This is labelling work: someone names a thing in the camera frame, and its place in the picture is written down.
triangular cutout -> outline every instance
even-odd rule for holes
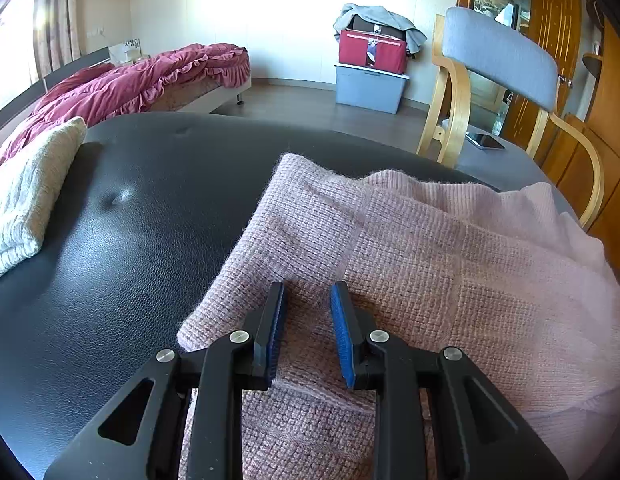
[[[154,382],[150,379],[141,381],[99,426],[99,435],[132,446],[139,432],[153,385]]]
[[[494,399],[473,378],[464,380],[470,410],[474,418],[479,442],[490,444],[517,431],[515,423],[494,402]]]

door handle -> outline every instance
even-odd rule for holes
[[[568,85],[568,88],[572,88],[572,79],[566,77],[565,75],[559,76],[559,82],[564,85]]]

pink bedding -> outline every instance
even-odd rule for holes
[[[229,43],[194,43],[134,65],[81,70],[50,89],[10,134],[0,148],[0,165],[41,132],[73,117],[84,118],[90,127],[117,115],[143,112],[167,86],[204,77],[226,88],[241,86],[250,77],[247,50]]]

black leather ottoman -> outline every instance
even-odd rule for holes
[[[0,278],[0,434],[34,478],[176,346],[285,152],[347,176],[471,180],[359,137],[241,118],[155,112],[91,128],[42,251]]]

bin lid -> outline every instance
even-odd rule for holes
[[[343,63],[336,63],[335,67],[340,66],[342,68],[356,68],[357,70],[365,70],[366,72],[375,72],[377,74],[391,75],[394,77],[400,77],[401,79],[409,80],[410,76],[405,74],[395,74],[394,72],[386,72],[385,70],[377,70],[376,68],[370,68],[369,66],[357,66],[357,65],[346,65]]]

